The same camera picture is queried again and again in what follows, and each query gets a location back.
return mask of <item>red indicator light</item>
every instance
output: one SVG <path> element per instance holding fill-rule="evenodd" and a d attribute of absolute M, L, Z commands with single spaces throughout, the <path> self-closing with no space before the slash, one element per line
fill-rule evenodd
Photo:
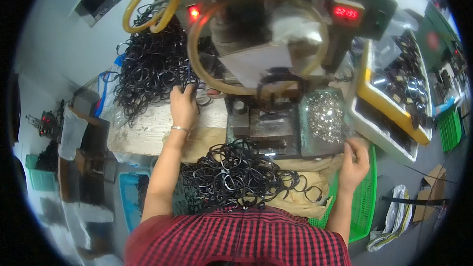
<path fill-rule="evenodd" d="M 189 15 L 191 16 L 191 21 L 197 21 L 201 13 L 196 6 L 189 7 Z"/>
<path fill-rule="evenodd" d="M 358 11 L 338 6 L 334 8 L 334 15 L 340 18 L 355 20 L 358 18 Z"/>

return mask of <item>paper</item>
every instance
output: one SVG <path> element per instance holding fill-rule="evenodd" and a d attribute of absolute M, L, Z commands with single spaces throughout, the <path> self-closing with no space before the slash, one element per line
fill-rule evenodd
<path fill-rule="evenodd" d="M 259 80 L 266 75 L 269 68 L 292 68 L 287 46 L 271 46 L 270 44 L 221 56 L 219 60 L 242 85 L 248 88 L 257 88 Z"/>

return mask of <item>person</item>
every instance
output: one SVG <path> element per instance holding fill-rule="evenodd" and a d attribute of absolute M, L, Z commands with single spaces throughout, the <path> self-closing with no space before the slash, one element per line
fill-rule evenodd
<path fill-rule="evenodd" d="M 173 126 L 151 175 L 141 223 L 127 239 L 127 265 L 350 265 L 353 193 L 369 170 L 368 151 L 347 139 L 337 198 L 325 230 L 266 206 L 173 216 L 182 149 L 196 121 L 191 85 L 171 92 Z M 357 163 L 352 162 L 355 152 Z"/>

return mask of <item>blue crate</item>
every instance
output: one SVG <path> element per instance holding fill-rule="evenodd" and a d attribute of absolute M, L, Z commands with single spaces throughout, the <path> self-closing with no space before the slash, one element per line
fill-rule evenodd
<path fill-rule="evenodd" d="M 123 206 L 123 214 L 125 215 L 128 233 L 131 233 L 141 221 L 141 212 L 135 206 L 135 203 L 138 202 L 136 184 L 138 184 L 140 175 L 150 177 L 150 173 L 146 171 L 121 172 L 118 174 L 121 204 Z"/>

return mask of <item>yellow hose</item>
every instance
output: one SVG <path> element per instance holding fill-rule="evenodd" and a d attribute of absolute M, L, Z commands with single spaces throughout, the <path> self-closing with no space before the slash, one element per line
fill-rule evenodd
<path fill-rule="evenodd" d="M 197 76 L 205 82 L 206 85 L 212 87 L 218 91 L 225 92 L 233 95 L 256 95 L 256 88 L 246 88 L 241 86 L 233 86 L 229 84 L 222 83 L 215 80 L 209 73 L 204 69 L 200 61 L 199 52 L 197 50 L 197 44 L 199 40 L 200 33 L 204 25 L 210 20 L 210 18 L 222 8 L 228 6 L 232 3 L 240 2 L 252 2 L 254 0 L 228 0 L 224 2 L 216 2 L 212 4 L 205 14 L 200 17 L 196 23 L 194 23 L 189 32 L 187 38 L 187 55 L 189 56 L 189 61 L 191 63 L 191 68 Z M 307 12 L 313 20 L 320 22 L 320 34 L 322 37 L 322 44 L 319 45 L 316 55 L 312 62 L 310 62 L 307 67 L 301 71 L 302 77 L 307 77 L 312 71 L 314 71 L 323 61 L 328 50 L 329 36 L 328 28 L 323 21 L 322 16 L 319 12 L 312 7 L 312 5 L 304 0 L 287 0 L 293 6 L 299 7 Z M 281 93 L 289 86 L 294 84 L 294 82 L 284 82 L 281 85 L 275 86 L 265 86 L 263 87 L 262 96 L 267 96 L 268 92 Z"/>
<path fill-rule="evenodd" d="M 138 27 L 131 27 L 130 18 L 132 16 L 133 11 L 136 9 L 140 2 L 141 0 L 131 0 L 125 10 L 125 13 L 123 14 L 123 20 L 121 24 L 123 25 L 123 29 L 128 33 L 138 33 L 145 30 L 147 27 L 149 27 L 151 32 L 153 33 L 160 32 L 164 29 L 164 27 L 168 25 L 169 21 L 177 10 L 177 7 L 181 0 L 170 0 L 168 6 L 164 10 L 154 14 L 151 19 L 145 24 L 140 25 Z"/>

